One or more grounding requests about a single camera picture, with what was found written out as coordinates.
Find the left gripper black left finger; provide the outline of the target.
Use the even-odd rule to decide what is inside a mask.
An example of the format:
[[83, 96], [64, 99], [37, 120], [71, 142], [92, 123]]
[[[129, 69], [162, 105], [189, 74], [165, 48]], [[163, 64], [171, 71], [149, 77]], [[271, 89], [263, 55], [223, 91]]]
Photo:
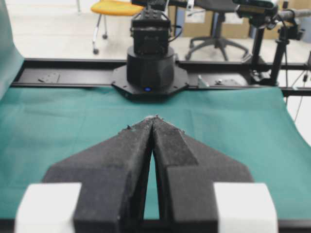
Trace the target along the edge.
[[153, 120], [49, 167], [27, 187], [17, 233], [121, 233], [143, 218]]

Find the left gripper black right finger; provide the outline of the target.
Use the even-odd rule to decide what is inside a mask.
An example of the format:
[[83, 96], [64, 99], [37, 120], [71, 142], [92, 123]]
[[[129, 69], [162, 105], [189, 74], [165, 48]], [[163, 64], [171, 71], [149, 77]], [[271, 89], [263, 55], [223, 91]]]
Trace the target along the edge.
[[241, 162], [153, 119], [161, 208], [176, 233], [276, 233], [266, 184]]

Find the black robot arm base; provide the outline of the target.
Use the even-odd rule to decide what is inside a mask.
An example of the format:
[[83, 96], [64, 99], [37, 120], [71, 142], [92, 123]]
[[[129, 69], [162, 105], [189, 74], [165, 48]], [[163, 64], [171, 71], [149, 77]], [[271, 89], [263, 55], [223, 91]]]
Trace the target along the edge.
[[166, 0], [133, 0], [142, 6], [131, 20], [133, 45], [126, 65], [114, 69], [112, 86], [133, 96], [167, 96], [189, 86], [186, 70], [175, 62], [170, 47], [172, 24], [164, 14]]

